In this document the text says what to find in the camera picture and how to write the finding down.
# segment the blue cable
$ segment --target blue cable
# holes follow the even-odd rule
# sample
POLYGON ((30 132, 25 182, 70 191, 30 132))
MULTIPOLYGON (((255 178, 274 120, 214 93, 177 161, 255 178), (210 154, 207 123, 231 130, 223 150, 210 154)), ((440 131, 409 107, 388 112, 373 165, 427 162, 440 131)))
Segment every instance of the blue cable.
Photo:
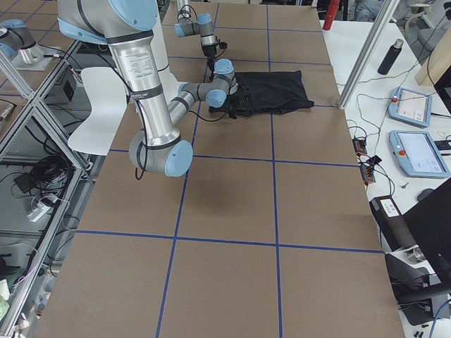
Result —
POLYGON ((432 334, 434 332, 434 327, 435 324, 437 323, 438 320, 438 315, 440 315, 440 311, 442 311, 442 309, 445 307, 445 305, 447 305, 448 303, 451 302, 451 299, 448 299, 445 303, 442 304, 442 306, 438 309, 437 314, 435 315, 434 318, 434 322, 432 323, 432 327, 431 327, 431 332, 429 333, 429 338, 432 338, 432 334))

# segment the folded black fabric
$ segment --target folded black fabric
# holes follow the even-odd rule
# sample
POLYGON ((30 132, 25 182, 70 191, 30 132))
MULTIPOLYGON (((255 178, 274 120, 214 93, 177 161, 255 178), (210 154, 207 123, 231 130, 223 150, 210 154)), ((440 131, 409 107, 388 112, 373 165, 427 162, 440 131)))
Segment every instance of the folded black fabric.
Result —
POLYGON ((307 98, 302 74, 296 72, 243 72, 235 73, 238 89, 220 108, 210 112, 228 111, 234 105, 236 115, 255 113, 286 114, 299 108, 310 108, 313 101, 307 98))

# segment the green object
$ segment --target green object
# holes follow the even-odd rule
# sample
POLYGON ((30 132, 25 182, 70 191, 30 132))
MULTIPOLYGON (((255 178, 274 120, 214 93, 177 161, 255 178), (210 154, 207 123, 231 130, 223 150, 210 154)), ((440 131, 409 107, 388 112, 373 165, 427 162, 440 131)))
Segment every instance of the green object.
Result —
POLYGON ((9 304, 7 301, 5 301, 5 298, 0 296, 0 320, 3 319, 3 317, 6 315, 9 309, 9 304))

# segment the white desk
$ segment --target white desk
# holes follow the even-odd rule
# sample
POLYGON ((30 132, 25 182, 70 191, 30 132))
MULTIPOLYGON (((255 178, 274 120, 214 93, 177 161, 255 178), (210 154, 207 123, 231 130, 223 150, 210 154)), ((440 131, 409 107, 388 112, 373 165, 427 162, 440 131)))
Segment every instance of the white desk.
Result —
MULTIPOLYGON (((351 73, 352 67, 355 64, 366 36, 371 29, 371 25, 371 23, 335 21, 331 30, 323 31, 339 91, 342 90, 342 85, 346 83, 346 80, 351 73)), ((389 24, 370 58, 369 64, 364 71, 361 81, 376 77, 383 77, 383 75, 379 75, 376 70, 383 60, 388 48, 396 39, 404 38, 395 24, 389 24)), ((409 46, 404 44, 401 54, 395 61, 395 64, 390 72, 385 76, 396 76, 406 70, 409 70, 415 63, 416 58, 414 54, 410 50, 409 46)), ((357 125, 364 128, 368 134, 377 132, 377 129, 374 126, 360 118, 359 109, 357 108, 357 95, 367 94, 376 98, 388 98, 391 95, 392 90, 399 87, 403 83, 404 79, 405 81, 402 84, 403 87, 413 89, 418 92, 423 92, 425 94, 434 93, 434 88, 421 87, 416 83, 414 77, 419 69, 420 65, 417 65, 408 74, 405 73, 396 78, 374 80, 359 84, 352 96, 352 99, 345 109, 346 118, 356 121, 357 125)), ((432 98, 432 111, 442 115, 449 115, 440 97, 437 94, 434 94, 432 98)), ((363 117, 375 125, 381 125, 388 100, 375 100, 365 96, 360 96, 359 103, 363 117)), ((349 122, 348 124, 349 126, 354 125, 353 122, 349 122)), ((381 162, 381 165, 387 171, 388 176, 395 183, 395 193, 393 198, 400 210, 405 213, 416 203, 415 198, 423 189, 436 188, 442 184, 444 180, 411 178, 404 175, 398 167, 395 157, 390 149, 388 133, 391 130, 421 130, 421 128, 392 120, 387 116, 385 117, 381 128, 381 138, 376 148, 376 152, 374 152, 374 149, 377 136, 370 136, 367 139, 366 147, 369 154, 371 156, 377 154, 382 158, 383 161, 381 162), (403 189, 402 186, 406 183, 409 184, 403 189)), ((444 139, 445 136, 451 134, 451 119, 431 117, 431 124, 425 130, 431 134, 434 140, 444 139)), ((354 131, 355 129, 350 130, 351 135, 354 134, 354 131)), ((363 133, 357 130, 357 136, 363 136, 363 133)), ((444 157, 449 168, 451 168, 450 157, 451 156, 444 157)), ((367 191, 369 201, 376 196, 389 194, 389 182, 387 178, 378 173, 376 173, 375 176, 376 183, 370 184, 367 191)), ((428 337, 431 327, 427 327, 426 329, 421 328, 421 326, 412 327, 407 322, 407 319, 402 311, 400 311, 400 317, 402 319, 402 325, 406 337, 412 337, 416 331, 424 331, 423 337, 428 337)), ((450 336, 451 320, 440 320, 435 327, 433 338, 448 338, 450 336)))

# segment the red cylinder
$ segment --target red cylinder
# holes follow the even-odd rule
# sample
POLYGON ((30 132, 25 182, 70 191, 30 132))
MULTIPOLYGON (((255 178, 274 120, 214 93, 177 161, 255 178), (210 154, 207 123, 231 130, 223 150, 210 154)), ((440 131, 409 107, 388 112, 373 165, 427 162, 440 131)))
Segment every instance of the red cylinder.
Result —
POLYGON ((340 0, 331 0, 329 7, 327 8, 326 19, 324 20, 323 29, 329 30, 332 26, 332 22, 337 15, 338 7, 340 6, 340 0))

